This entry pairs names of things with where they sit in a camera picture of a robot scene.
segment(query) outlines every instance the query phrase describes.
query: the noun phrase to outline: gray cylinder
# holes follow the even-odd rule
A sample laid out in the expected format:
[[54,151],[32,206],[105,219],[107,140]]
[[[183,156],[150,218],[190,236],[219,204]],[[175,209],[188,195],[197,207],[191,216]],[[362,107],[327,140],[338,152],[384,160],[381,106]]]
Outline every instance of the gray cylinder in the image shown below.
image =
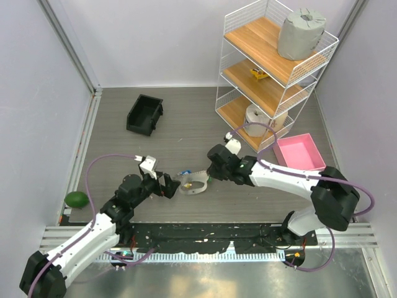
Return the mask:
[[317,11],[301,8],[292,12],[280,30],[277,50],[289,60],[308,58],[325,30],[325,18]]

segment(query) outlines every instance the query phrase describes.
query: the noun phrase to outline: metal floor plate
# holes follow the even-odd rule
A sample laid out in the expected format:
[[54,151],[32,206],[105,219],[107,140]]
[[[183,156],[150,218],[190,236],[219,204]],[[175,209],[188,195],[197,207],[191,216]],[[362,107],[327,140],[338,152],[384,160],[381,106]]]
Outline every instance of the metal floor plate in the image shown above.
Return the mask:
[[[329,250],[307,251],[305,267],[326,261]],[[281,262],[143,263],[125,271],[93,263],[69,287],[66,298],[370,298],[376,297],[361,249],[340,249],[317,273]]]

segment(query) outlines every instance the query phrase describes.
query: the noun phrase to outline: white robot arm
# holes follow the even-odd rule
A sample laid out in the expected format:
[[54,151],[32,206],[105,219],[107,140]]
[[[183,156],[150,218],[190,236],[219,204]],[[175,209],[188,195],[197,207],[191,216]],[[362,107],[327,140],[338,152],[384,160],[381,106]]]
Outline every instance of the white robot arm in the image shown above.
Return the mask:
[[[34,284],[33,298],[61,298],[66,289],[88,265],[104,251],[118,243],[127,243],[133,234],[130,219],[134,209],[151,194],[172,198],[180,181],[172,180],[170,175],[156,171],[157,161],[151,156],[140,159],[142,178],[131,174],[123,179],[115,195],[105,203],[92,221],[62,245],[49,251],[46,255],[36,251],[25,267],[19,287],[26,293],[45,266],[48,269]],[[164,178],[164,185],[159,178]],[[52,264],[50,260],[57,257]]]
[[[329,177],[346,180],[339,170],[326,167],[323,171],[301,171],[265,160],[261,163],[254,156],[238,158],[241,144],[234,138],[225,138],[226,145],[218,144],[207,154],[212,161],[208,174],[219,180],[231,180],[236,184],[272,187],[304,197],[313,205],[290,212],[283,222],[281,238],[294,244],[308,232],[321,227],[345,231],[353,217],[359,201],[358,192],[351,186],[321,181],[309,177]],[[282,174],[277,169],[295,173],[296,176]]]

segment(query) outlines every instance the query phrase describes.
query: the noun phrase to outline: tape roll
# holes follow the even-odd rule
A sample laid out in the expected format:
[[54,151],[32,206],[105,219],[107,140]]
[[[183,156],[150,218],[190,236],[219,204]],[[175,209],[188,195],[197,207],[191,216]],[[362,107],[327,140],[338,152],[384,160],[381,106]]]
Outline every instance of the tape roll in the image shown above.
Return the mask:
[[323,36],[326,19],[318,11],[301,8],[284,20],[277,50],[289,60],[308,58]]
[[[247,124],[251,122],[259,122],[267,124],[270,125],[275,132],[278,132],[280,129],[283,128],[283,124],[287,116],[288,112],[285,112],[279,115],[276,119],[271,120],[270,117],[268,117],[260,110],[260,108],[258,108],[254,104],[251,104],[246,109],[246,118],[244,120],[244,123]],[[266,127],[253,124],[250,126],[245,126],[244,130],[250,137],[261,137],[263,136],[263,134],[265,134]]]
[[[254,104],[251,104],[250,106],[247,107],[246,109],[246,118],[244,120],[244,123],[251,123],[251,122],[259,122],[263,124],[268,124],[270,118],[266,116],[260,108],[255,106]],[[266,127],[260,126],[260,125],[250,125],[250,126],[245,126],[244,130],[250,137],[261,137],[266,131]]]
[[[181,186],[179,186],[179,192],[185,195],[199,194],[207,189],[208,179],[209,179],[209,175],[207,174],[207,171],[199,171],[191,174],[183,174],[179,178],[179,180],[181,181]],[[194,189],[190,189],[189,187],[186,187],[187,184],[194,182],[200,182],[203,184],[203,186]]]

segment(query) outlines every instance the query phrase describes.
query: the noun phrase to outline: green ball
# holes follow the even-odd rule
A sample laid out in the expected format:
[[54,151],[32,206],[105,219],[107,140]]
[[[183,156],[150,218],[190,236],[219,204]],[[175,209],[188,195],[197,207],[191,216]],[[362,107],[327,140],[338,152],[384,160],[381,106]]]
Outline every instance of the green ball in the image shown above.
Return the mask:
[[70,208],[83,208],[89,203],[88,196],[82,191],[72,191],[68,193],[64,201]]

